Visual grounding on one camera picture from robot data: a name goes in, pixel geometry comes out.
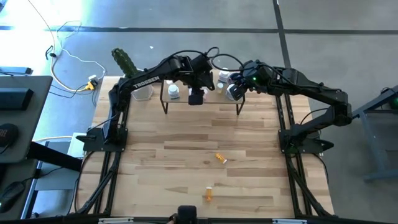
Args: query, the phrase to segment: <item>white bottle cap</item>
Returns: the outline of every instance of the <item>white bottle cap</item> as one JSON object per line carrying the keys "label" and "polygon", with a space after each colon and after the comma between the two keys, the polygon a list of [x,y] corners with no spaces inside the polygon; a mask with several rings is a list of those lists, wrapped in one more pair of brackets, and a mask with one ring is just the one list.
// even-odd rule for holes
{"label": "white bottle cap", "polygon": [[176,94],[178,93],[178,87],[176,85],[170,85],[169,86],[169,93],[170,94]]}
{"label": "white bottle cap", "polygon": [[229,75],[229,71],[222,71],[222,70],[220,70],[220,75],[222,75],[222,76],[227,76],[227,75]]}

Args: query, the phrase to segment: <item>bottle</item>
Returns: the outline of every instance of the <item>bottle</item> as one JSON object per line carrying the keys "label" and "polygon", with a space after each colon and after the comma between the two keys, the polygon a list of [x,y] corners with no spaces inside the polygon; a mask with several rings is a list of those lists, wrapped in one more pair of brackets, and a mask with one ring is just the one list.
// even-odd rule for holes
{"label": "bottle", "polygon": [[229,72],[220,70],[218,74],[218,81],[221,83],[227,83],[229,78]]}
{"label": "bottle", "polygon": [[228,160],[225,159],[220,153],[216,153],[216,158],[221,161],[223,164],[225,164]]}
{"label": "bottle", "polygon": [[206,187],[206,201],[207,202],[211,201],[211,190],[212,190],[212,187]]}
{"label": "bottle", "polygon": [[203,100],[206,100],[207,98],[207,93],[209,92],[208,89],[206,87],[202,87],[201,88],[205,93],[203,94]]}
{"label": "bottle", "polygon": [[224,84],[217,83],[217,93],[221,93],[223,91]]}
{"label": "bottle", "polygon": [[177,85],[170,85],[169,86],[169,96],[171,100],[180,98],[180,91]]}

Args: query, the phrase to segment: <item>wood plank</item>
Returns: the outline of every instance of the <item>wood plank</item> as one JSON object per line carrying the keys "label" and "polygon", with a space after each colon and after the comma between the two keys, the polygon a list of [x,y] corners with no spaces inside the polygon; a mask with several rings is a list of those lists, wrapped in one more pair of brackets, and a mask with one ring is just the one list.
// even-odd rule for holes
{"label": "wood plank", "polygon": [[[108,91],[117,80],[104,78],[93,124],[108,118]],[[247,93],[239,116],[235,105],[185,103],[169,104],[169,113],[164,114],[160,86],[154,85],[154,91],[149,101],[131,102],[112,216],[169,217],[185,204],[196,205],[199,217],[293,217],[274,96]],[[291,99],[299,122],[310,111],[308,100],[304,96]],[[228,162],[220,162],[216,153]],[[98,185],[103,157],[103,152],[96,152],[87,161],[78,207]],[[303,155],[303,163],[309,189],[333,213],[322,163],[312,155]],[[210,202],[205,200],[206,187],[213,187]],[[298,195],[302,206],[299,188]]]}

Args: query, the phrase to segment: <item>black desk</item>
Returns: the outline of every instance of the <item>black desk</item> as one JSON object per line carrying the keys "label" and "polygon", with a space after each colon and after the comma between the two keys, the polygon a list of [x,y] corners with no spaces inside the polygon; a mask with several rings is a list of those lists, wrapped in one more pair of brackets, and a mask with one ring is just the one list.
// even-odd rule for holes
{"label": "black desk", "polygon": [[0,111],[0,124],[15,124],[19,129],[18,140],[0,155],[0,163],[20,162],[26,158],[51,82],[50,76],[0,77],[0,88],[30,88],[34,92],[25,111]]}
{"label": "black desk", "polygon": [[0,155],[0,164],[20,162],[28,158],[80,171],[81,160],[32,142],[51,82],[50,76],[0,77],[0,88],[30,88],[33,91],[25,111],[0,111],[0,124],[15,124],[19,129],[17,141]]}
{"label": "black desk", "polygon": [[[80,171],[81,160],[32,142],[51,82],[50,76],[0,76],[0,88],[30,88],[34,92],[25,111],[0,111],[0,124],[12,123],[19,130],[17,141],[0,155],[0,165],[7,166],[6,173],[0,180],[0,191],[14,181],[33,177],[38,161]],[[30,216],[26,211],[26,201],[31,195],[30,192],[35,190],[31,188],[32,180],[29,180],[26,182],[25,191],[14,206],[8,212],[0,213],[0,220],[15,220]]]}

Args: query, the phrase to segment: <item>white cable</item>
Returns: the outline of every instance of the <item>white cable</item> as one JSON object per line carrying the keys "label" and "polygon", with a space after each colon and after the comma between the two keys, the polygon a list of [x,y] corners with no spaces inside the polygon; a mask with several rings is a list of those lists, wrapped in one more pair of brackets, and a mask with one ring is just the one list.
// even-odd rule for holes
{"label": "white cable", "polygon": [[100,80],[100,79],[104,78],[105,73],[106,73],[106,69],[105,69],[102,65],[100,65],[98,62],[96,62],[96,61],[82,60],[82,59],[80,59],[79,57],[72,55],[68,50],[66,50],[66,49],[64,49],[64,48],[62,47],[62,42],[60,41],[58,32],[59,32],[59,30],[60,30],[63,26],[65,26],[65,25],[68,24],[69,22],[79,22],[79,26],[78,26],[77,30],[74,30],[71,34],[67,35],[67,36],[65,37],[65,39],[67,39],[67,38],[71,37],[73,34],[76,34],[77,32],[79,32],[79,29],[80,29],[80,27],[81,27],[81,21],[66,21],[62,26],[60,26],[60,27],[57,29],[56,35],[57,35],[58,43],[59,43],[60,46],[61,46],[61,50],[63,50],[63,51],[66,52],[69,56],[71,56],[71,57],[73,57],[73,58],[76,58],[76,59],[78,59],[78,60],[81,61],[81,62],[88,62],[88,63],[95,63],[95,64],[97,64],[97,65],[100,66],[100,67],[102,68],[102,70],[103,70],[103,71],[102,71],[102,76],[101,76],[101,77],[98,77],[98,79]]}
{"label": "white cable", "polygon": [[[55,54],[55,47],[56,47],[56,46],[55,46],[55,38],[54,38],[54,34],[53,34],[52,31],[51,31],[51,28],[50,28],[49,24],[45,21],[45,19],[43,18],[43,16],[41,15],[41,13],[36,9],[36,7],[33,5],[33,3],[32,3],[30,0],[27,0],[27,1],[28,1],[28,2],[30,3],[30,5],[35,9],[35,11],[36,11],[36,12],[38,13],[38,15],[42,18],[43,22],[45,23],[45,25],[46,25],[47,28],[49,29],[49,32],[50,32],[51,38],[52,38],[52,42],[53,42],[52,53]],[[80,29],[80,26],[79,26],[79,28],[78,28],[77,30],[73,31],[73,32],[72,32],[70,35],[68,35],[66,38],[72,36],[74,33],[77,33],[78,30]],[[63,51],[65,51],[69,56],[71,56],[71,57],[73,57],[73,58],[77,58],[77,59],[78,59],[79,61],[81,61],[81,62],[96,63],[97,65],[99,65],[99,66],[103,69],[103,75],[101,76],[101,78],[103,78],[103,77],[105,76],[105,73],[106,73],[105,68],[104,68],[102,65],[100,65],[98,62],[82,60],[82,59],[80,59],[80,58],[78,58],[78,57],[72,55],[71,53],[69,53],[69,51],[65,50],[65,49],[62,47],[62,43],[61,43],[61,42],[59,41],[59,39],[58,39],[58,31],[59,31],[59,29],[57,30],[57,40],[58,40],[58,42],[59,42],[59,44],[60,44],[60,46],[61,46],[61,49],[62,49]],[[85,91],[85,90],[86,90],[86,89],[74,90],[74,89],[72,89],[72,88],[67,87],[67,86],[66,86],[65,84],[63,84],[63,83],[58,79],[58,77],[55,75],[55,73],[54,73],[54,66],[55,66],[54,58],[51,57],[50,72],[51,72],[51,75],[53,76],[53,78],[55,79],[55,81],[57,81],[57,83],[58,83],[59,85],[61,85],[61,86],[64,87],[65,89],[67,89],[67,90],[69,90],[69,91],[72,91],[72,92],[75,92],[75,91],[76,91],[76,92],[80,92],[80,91]]]}

